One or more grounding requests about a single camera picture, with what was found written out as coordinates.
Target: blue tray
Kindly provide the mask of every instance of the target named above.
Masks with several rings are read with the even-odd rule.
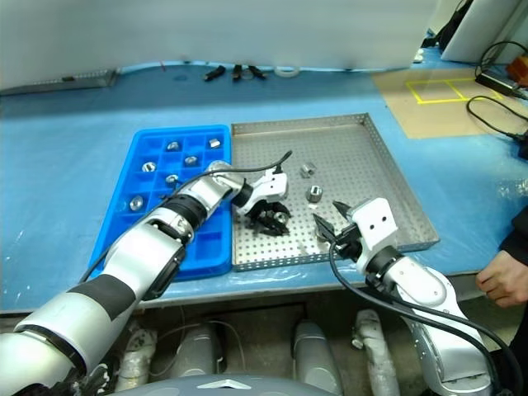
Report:
[[[210,148],[210,139],[219,140],[220,147]],[[180,149],[167,151],[167,145],[173,141],[179,143]],[[188,167],[184,163],[184,159],[189,156],[198,158],[194,167]],[[157,205],[162,196],[172,192],[172,188],[165,182],[167,175],[177,174],[179,180],[184,182],[203,172],[211,162],[218,159],[231,163],[231,134],[225,125],[138,131],[130,145],[90,263],[146,211]],[[143,172],[141,167],[146,162],[156,163],[156,170]],[[137,211],[131,210],[129,205],[135,196],[142,196],[144,201],[142,208]],[[186,258],[175,281],[217,276],[229,271],[231,233],[230,204],[226,202],[196,232],[193,242],[186,249]],[[101,272],[102,268],[101,264],[93,275]]]

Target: metal tray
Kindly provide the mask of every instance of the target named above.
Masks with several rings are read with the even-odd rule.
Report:
[[[290,149],[294,152],[283,167],[290,182],[284,201],[292,214],[290,235],[255,234],[235,215],[236,271],[326,261],[328,244],[316,239],[312,214],[331,221],[337,230],[344,228],[347,222],[334,209],[333,200],[351,206],[375,197],[389,200],[402,252],[426,249],[439,241],[368,114],[233,124],[232,133],[237,167],[271,163]],[[299,171],[306,162],[317,167],[308,179]],[[257,176],[246,177],[254,181]],[[312,185],[323,188],[323,198],[316,205],[305,198]]]

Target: person's arm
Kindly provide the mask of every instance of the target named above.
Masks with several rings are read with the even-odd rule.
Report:
[[[477,275],[477,286],[501,307],[528,301],[528,206],[511,224],[501,251]]]

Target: blue table surface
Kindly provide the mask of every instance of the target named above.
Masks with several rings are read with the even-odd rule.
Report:
[[[427,51],[418,67],[463,65],[442,63]],[[143,128],[368,112],[441,237],[412,255],[448,275],[483,268],[512,216],[528,204],[528,163],[516,157],[511,141],[490,134],[408,139],[368,73],[304,71],[233,84],[228,75],[205,83],[205,71],[129,68],[114,87],[0,99],[0,310],[35,309],[76,283],[130,141]],[[344,262],[342,271],[362,279]],[[173,283],[161,301],[337,287],[328,264],[319,263]]]

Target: human hand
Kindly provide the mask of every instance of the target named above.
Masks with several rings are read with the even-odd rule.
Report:
[[[499,307],[528,301],[528,266],[501,250],[477,275],[477,286]]]

